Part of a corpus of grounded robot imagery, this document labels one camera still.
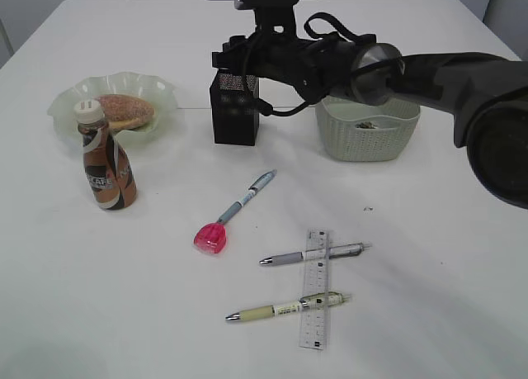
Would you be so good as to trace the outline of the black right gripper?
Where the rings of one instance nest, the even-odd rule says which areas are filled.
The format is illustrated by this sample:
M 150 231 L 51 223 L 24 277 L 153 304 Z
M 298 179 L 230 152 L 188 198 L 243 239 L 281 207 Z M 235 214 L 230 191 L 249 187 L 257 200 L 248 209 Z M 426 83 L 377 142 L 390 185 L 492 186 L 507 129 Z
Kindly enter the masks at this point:
M 309 35 L 309 40 L 278 33 L 233 36 L 212 54 L 212 65 L 289 85 L 304 101 L 318 102 L 350 80 L 354 58 L 376 42 L 374 34 L 343 36 L 338 30 Z

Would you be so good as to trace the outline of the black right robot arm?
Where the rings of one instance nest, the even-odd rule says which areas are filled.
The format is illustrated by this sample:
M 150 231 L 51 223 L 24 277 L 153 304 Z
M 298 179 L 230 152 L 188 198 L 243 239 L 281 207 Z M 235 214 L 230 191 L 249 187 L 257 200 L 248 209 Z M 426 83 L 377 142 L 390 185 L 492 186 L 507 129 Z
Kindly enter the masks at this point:
M 256 31 L 212 55 L 215 68 L 291 86 L 302 106 L 338 97 L 379 106 L 391 98 L 449 113 L 455 146 L 466 150 L 496 198 L 527 205 L 527 64 L 480 53 L 404 55 L 373 34 L 343 25 L 306 38 Z

